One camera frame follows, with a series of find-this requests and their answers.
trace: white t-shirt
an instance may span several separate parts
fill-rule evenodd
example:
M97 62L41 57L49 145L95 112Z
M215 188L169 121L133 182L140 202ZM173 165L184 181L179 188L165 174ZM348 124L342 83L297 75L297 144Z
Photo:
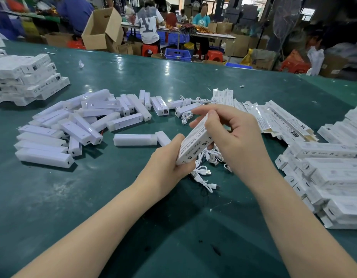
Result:
M164 18L155 7L142 8L137 13L135 25L141 27L141 40L144 44L149 45L159 40L157 20L158 23L161 23L164 21Z

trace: blue shirt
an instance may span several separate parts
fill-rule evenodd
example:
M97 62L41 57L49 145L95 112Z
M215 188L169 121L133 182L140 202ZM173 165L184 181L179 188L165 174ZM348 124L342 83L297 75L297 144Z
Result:
M211 23L211 19L209 18L208 15L205 15L204 17L201 17L201 14L197 14L194 19L192 20L192 23L193 24L199 24L199 21L200 20L203 20L204 21L204 26L205 27L208 27L209 23Z
M57 5L58 13L69 20L74 33L81 35L93 12L93 6L86 0L63 0Z

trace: hair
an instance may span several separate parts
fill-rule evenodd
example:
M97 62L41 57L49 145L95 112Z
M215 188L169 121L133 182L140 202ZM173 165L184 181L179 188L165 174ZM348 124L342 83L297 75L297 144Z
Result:
M144 4L144 7L145 7L145 8L147 8L147 7L155 7L154 1L152 1L152 0L146 0L146 1L145 1L145 4Z

